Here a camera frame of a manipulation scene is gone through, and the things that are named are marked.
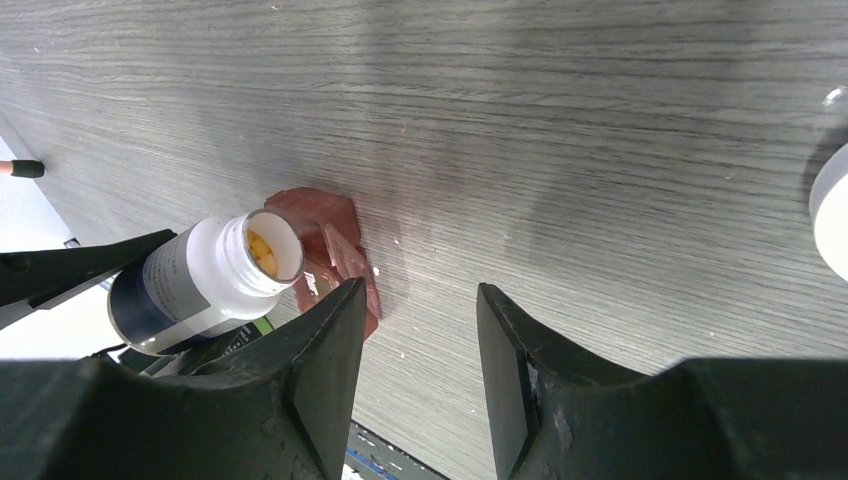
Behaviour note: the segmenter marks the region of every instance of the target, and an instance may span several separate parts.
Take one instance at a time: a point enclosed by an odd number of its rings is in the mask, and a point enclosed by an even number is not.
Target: bottle label
[[[194,227],[157,248],[144,262],[144,289],[153,303],[173,322],[181,322],[210,307],[188,271],[186,251]]]
[[[131,265],[115,278],[109,290],[109,316],[130,343],[153,341],[157,335],[211,307],[188,270],[186,249],[191,230],[172,238],[143,263]],[[212,336],[207,332],[189,333],[188,338],[185,332],[179,333],[178,338],[160,335],[158,354],[172,355]]]

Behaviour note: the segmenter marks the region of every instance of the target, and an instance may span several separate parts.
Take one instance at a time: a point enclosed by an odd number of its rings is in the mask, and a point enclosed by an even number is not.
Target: table surface
[[[494,476],[481,281],[644,372],[844,355],[806,199],[848,3],[59,3],[0,9],[0,134],[79,240],[350,195],[386,312],[354,416],[448,476]]]

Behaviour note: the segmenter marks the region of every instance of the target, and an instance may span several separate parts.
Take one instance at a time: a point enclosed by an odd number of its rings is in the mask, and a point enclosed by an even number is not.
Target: bottle opening
[[[244,238],[254,265],[268,277],[293,283],[303,273],[303,247],[282,217],[264,210],[250,214]]]

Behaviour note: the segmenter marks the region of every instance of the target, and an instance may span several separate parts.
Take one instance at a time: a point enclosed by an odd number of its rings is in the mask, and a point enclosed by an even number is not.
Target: blue label
[[[139,344],[155,337],[159,332],[170,328],[174,321],[153,302],[143,279],[144,262],[138,262],[126,268],[115,279],[109,291],[109,311],[112,321],[124,338],[130,343]],[[171,346],[159,355],[173,355],[199,345],[207,339],[195,335]]]

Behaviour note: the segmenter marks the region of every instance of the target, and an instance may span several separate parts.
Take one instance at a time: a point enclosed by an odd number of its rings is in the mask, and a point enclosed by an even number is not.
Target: yellow pill
[[[259,261],[256,263],[258,263],[259,268],[264,270],[265,273],[267,273],[268,275],[271,275],[272,277],[277,276],[277,259],[274,258],[273,253],[265,255],[264,257],[260,258]]]
[[[250,251],[255,253],[257,257],[262,258],[271,253],[271,247],[265,243],[262,237],[256,237],[256,240],[250,244]]]

